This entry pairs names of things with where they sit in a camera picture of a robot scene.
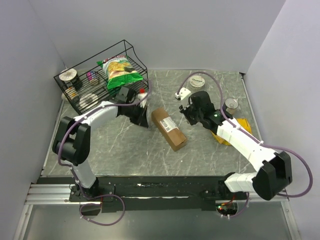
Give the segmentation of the brown cardboard express box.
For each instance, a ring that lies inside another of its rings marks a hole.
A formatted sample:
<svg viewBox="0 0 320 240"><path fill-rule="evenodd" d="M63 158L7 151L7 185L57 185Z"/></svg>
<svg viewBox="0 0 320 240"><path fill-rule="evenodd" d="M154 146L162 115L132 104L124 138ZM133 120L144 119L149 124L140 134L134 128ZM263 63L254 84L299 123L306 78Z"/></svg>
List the brown cardboard express box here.
<svg viewBox="0 0 320 240"><path fill-rule="evenodd" d="M182 133L178 125L173 121L163 107L152 111L151 120L173 151L176 152L187 144L187 137Z"/></svg>

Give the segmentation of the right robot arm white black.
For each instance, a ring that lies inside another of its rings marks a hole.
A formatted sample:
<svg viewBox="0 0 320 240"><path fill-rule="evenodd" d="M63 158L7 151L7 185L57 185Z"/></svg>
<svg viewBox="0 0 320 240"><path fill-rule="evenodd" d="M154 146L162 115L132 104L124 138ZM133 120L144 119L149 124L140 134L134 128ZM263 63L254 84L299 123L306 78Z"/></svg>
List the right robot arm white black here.
<svg viewBox="0 0 320 240"><path fill-rule="evenodd" d="M179 111L190 125L201 123L205 129L226 140L255 170L227 174L224 184L218 187L223 199L230 199L236 192L248 192L269 201L292 182L291 157L284 151L264 147L232 115L215 108L206 91L191 93L183 87L175 98L181 102Z"/></svg>

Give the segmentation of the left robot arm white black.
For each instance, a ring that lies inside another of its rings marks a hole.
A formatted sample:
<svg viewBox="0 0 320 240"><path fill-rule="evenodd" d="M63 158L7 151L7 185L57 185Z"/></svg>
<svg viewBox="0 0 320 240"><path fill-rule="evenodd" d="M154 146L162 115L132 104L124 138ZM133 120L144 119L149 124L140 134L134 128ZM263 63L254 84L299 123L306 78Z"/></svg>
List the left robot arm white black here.
<svg viewBox="0 0 320 240"><path fill-rule="evenodd" d="M147 98L151 94L136 92L122 86L115 99L102 101L98 106L77 117L63 117L53 141L52 151L57 154L60 166L68 167L75 178L75 184L87 201L94 201L99 195L99 180L92 172L87 160L91 149L92 129L119 116L127 117L134 125L148 128Z"/></svg>

